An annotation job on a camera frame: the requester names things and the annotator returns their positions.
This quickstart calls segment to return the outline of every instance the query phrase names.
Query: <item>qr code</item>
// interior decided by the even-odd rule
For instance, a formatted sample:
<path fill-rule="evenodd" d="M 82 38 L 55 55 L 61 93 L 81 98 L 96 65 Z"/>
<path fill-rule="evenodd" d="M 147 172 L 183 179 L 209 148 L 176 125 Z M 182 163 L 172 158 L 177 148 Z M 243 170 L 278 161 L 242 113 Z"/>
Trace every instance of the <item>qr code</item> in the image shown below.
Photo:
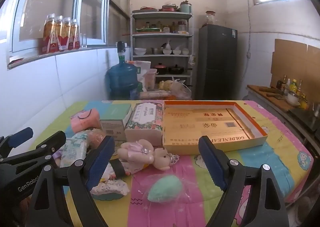
<path fill-rule="evenodd" d="M 226 125 L 228 128 L 236 127 L 236 124 L 234 122 L 226 122 Z"/>

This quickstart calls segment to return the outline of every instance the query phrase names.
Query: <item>colorful striped tablecloth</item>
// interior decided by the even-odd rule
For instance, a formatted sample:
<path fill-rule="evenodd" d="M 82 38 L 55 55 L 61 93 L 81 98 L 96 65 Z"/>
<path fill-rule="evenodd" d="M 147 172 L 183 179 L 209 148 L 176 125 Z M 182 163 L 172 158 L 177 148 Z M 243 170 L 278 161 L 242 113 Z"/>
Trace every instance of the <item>colorful striped tablecloth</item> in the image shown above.
<path fill-rule="evenodd" d="M 132 103 L 140 101 L 113 101 Z M 227 153 L 243 165 L 271 166 L 286 202 L 293 202 L 299 195 L 311 169 L 313 158 L 300 141 L 273 115 L 253 101 L 236 101 L 268 133 L 264 145 Z M 103 114 L 112 101 L 76 102 L 61 114 L 35 140 L 32 149 L 58 130 L 72 137 L 70 116 L 80 110 L 96 108 Z M 143 195 L 145 185 L 153 174 L 175 174 L 186 182 L 185 196 L 171 203 L 152 203 Z M 181 156 L 169 171 L 162 172 L 152 166 L 123 179 L 131 193 L 118 200 L 96 200 L 106 223 L 110 227 L 204 227 L 214 212 L 222 191 L 216 187 L 203 163 L 201 156 Z M 233 226 L 241 223 L 247 204 L 250 186 L 243 190 Z M 66 199 L 74 226 L 82 226 L 73 204 L 70 190 Z"/>

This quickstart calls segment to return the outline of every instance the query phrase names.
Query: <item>black refrigerator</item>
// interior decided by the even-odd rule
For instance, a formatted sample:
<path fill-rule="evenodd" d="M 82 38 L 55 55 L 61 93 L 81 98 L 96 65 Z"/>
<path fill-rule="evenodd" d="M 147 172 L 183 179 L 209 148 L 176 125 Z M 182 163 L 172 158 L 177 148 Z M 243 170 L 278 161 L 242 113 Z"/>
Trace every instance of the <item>black refrigerator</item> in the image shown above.
<path fill-rule="evenodd" d="M 237 37 L 237 30 L 219 25 L 199 29 L 197 100 L 233 98 Z"/>

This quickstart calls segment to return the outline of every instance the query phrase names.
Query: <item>wooden countertop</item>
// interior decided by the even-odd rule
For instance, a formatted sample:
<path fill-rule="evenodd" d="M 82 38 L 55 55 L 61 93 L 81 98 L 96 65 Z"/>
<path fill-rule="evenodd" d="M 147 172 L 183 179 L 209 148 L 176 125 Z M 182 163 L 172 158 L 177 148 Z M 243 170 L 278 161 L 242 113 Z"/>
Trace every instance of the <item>wooden countertop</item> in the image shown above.
<path fill-rule="evenodd" d="M 268 101 L 270 101 L 273 105 L 277 106 L 279 109 L 281 109 L 283 112 L 288 112 L 289 109 L 293 109 L 294 107 L 291 106 L 290 104 L 288 104 L 285 99 L 283 100 L 278 100 L 274 97 L 267 97 L 267 94 L 276 94 L 276 93 L 270 93 L 270 92 L 265 92 L 265 91 L 260 91 L 259 88 L 261 88 L 262 86 L 257 86 L 257 85 L 247 85 L 247 87 L 250 90 L 253 90 L 254 92 L 256 92 L 257 94 L 259 94 L 260 96 L 262 96 L 263 98 L 267 99 Z"/>

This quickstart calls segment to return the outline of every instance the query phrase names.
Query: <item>green makeup sponge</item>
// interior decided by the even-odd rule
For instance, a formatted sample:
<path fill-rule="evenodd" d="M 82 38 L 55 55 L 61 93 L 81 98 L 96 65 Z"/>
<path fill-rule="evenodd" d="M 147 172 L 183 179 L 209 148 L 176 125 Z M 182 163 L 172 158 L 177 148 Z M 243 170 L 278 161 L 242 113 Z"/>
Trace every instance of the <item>green makeup sponge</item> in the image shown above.
<path fill-rule="evenodd" d="M 174 200 L 182 190 L 182 183 L 175 175 L 168 175 L 153 184 L 148 200 L 155 203 L 163 203 Z"/>

